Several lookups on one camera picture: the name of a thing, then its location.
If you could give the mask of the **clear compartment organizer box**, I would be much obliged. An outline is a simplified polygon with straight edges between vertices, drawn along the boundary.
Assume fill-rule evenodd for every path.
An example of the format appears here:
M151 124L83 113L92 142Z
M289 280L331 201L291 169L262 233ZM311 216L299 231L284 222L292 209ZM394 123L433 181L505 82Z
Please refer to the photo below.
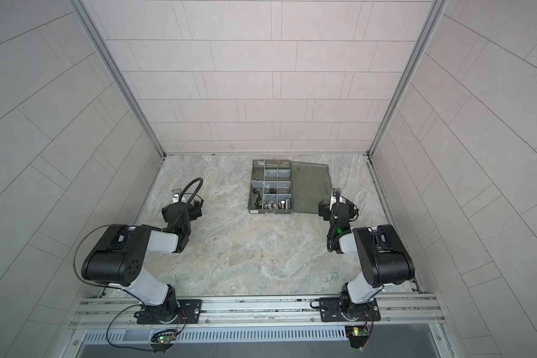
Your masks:
M254 160L251 168L250 214L319 214L319 202L330 203L328 165L289 160ZM291 210L265 210L264 201L290 200Z

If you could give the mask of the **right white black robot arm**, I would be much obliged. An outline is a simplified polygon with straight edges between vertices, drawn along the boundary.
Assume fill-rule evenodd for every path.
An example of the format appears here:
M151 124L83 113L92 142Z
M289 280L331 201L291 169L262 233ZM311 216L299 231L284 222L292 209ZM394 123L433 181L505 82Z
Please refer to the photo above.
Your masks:
M356 205L341 196L331 203L319 202L318 215L329 222L328 251L356 253L359 258L360 273L340 292L341 312L349 320L370 316L367 310L384 286L412 280L416 271L392 225L352 228L358 214Z

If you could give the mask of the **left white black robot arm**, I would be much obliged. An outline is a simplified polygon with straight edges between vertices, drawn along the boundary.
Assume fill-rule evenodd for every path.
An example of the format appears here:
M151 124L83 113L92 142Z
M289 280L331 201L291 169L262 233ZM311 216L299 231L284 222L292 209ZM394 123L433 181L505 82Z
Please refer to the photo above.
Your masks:
M189 242L191 222L202 216L202 198L174 202L162 209L167 228L149 225L109 225L85 258L80 278L101 286L121 289L140 302L137 323L169 324L187 321L175 289L144 267L149 252L180 254Z

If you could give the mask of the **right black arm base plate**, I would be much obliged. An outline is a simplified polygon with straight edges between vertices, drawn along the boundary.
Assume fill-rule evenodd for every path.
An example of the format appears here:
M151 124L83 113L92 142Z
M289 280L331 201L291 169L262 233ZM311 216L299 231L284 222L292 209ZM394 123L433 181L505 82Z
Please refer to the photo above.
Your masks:
M379 322L380 309L377 301L354 304L349 298L318 298L310 302L323 322Z

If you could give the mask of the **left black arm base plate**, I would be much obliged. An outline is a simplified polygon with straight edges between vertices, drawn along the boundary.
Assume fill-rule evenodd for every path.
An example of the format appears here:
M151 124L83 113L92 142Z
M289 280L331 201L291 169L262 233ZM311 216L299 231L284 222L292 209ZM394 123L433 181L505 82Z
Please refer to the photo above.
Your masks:
M143 305L134 313L138 325L183 325L197 324L203 301L181 299L175 303L165 302L160 306Z

